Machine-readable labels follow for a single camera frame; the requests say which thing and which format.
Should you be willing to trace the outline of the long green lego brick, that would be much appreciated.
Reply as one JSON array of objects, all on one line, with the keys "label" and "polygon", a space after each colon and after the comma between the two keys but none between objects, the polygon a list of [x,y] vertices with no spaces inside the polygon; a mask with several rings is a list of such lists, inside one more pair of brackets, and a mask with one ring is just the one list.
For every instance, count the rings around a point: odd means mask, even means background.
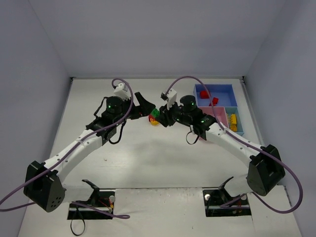
[{"label": "long green lego brick", "polygon": [[160,112],[159,112],[159,110],[157,108],[155,108],[151,112],[151,115],[156,118],[156,117],[158,117],[160,115]]}]

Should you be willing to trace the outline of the yellow butterfly lego piece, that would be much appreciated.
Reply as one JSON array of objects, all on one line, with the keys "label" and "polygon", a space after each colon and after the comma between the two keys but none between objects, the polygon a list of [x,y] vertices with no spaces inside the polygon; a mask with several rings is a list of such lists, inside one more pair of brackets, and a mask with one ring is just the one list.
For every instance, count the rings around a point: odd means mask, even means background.
[{"label": "yellow butterfly lego piece", "polygon": [[159,125],[159,122],[158,121],[156,121],[155,119],[150,119],[150,124],[151,125],[153,125],[153,126],[157,126],[157,125]]}]

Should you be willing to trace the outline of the red long lego brick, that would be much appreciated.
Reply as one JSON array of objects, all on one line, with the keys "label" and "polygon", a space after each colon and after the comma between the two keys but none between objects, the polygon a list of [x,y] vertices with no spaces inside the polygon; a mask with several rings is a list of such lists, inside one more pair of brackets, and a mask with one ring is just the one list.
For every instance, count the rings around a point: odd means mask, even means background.
[{"label": "red long lego brick", "polygon": [[209,95],[206,90],[200,91],[199,95],[201,99],[209,99]]}]

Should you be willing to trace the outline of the small red lego brick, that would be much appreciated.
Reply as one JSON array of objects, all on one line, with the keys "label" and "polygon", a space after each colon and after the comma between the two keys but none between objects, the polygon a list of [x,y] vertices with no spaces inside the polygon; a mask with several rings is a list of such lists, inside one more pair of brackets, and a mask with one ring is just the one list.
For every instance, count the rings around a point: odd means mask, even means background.
[{"label": "small red lego brick", "polygon": [[209,104],[209,106],[217,106],[219,102],[219,99],[217,97],[213,97],[212,102]]}]

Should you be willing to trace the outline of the yellow long lego brick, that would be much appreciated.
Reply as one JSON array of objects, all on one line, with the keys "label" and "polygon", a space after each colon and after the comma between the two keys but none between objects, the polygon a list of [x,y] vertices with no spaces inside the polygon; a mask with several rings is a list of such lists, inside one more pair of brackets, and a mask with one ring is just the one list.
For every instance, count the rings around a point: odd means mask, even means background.
[{"label": "yellow long lego brick", "polygon": [[237,125],[237,115],[236,114],[230,114],[228,115],[228,122],[229,125]]}]

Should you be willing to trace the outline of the small yellow lego brick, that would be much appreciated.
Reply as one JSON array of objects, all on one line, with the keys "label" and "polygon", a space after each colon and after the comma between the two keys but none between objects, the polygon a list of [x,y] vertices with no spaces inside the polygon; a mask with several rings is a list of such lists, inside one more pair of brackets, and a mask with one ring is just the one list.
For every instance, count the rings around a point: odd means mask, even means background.
[{"label": "small yellow lego brick", "polygon": [[237,126],[236,125],[230,125],[230,130],[237,132]]}]

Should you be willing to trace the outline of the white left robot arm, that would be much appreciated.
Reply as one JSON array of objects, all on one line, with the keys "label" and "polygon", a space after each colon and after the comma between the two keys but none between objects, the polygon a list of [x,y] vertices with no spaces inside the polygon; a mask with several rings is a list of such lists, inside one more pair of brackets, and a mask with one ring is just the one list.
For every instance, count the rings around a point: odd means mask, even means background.
[{"label": "white left robot arm", "polygon": [[116,134],[117,127],[148,116],[155,105],[140,92],[135,93],[138,105],[132,99],[105,97],[101,102],[104,112],[86,126],[82,134],[64,150],[39,163],[33,161],[27,168],[23,193],[46,212],[54,211],[65,202],[67,189],[63,186],[68,174],[89,154],[101,148]]}]

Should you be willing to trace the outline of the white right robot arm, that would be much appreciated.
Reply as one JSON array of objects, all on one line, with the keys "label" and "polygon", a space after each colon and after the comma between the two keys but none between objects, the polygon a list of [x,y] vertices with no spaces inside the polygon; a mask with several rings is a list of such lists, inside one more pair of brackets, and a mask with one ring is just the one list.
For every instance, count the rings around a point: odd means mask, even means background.
[{"label": "white right robot arm", "polygon": [[254,192],[266,196],[285,176],[279,164],[280,155],[273,145],[267,147],[254,144],[217,122],[215,117],[205,114],[196,105],[194,96],[187,95],[176,102],[176,96],[161,96],[166,105],[160,107],[157,120],[164,126],[179,123],[205,141],[214,143],[238,158],[248,169],[239,177],[228,178],[220,189],[234,198]]}]

